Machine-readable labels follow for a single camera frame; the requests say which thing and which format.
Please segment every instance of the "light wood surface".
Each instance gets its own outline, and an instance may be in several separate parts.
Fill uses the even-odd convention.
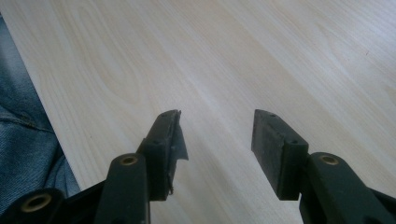
[[[78,183],[182,111],[190,161],[153,223],[301,223],[253,153],[254,109],[396,196],[396,2],[0,0]]]

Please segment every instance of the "tabletop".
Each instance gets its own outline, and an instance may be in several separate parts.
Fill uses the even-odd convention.
[[[0,0],[82,189],[180,109],[190,160],[153,223],[301,223],[250,150],[254,109],[396,196],[396,2]]]

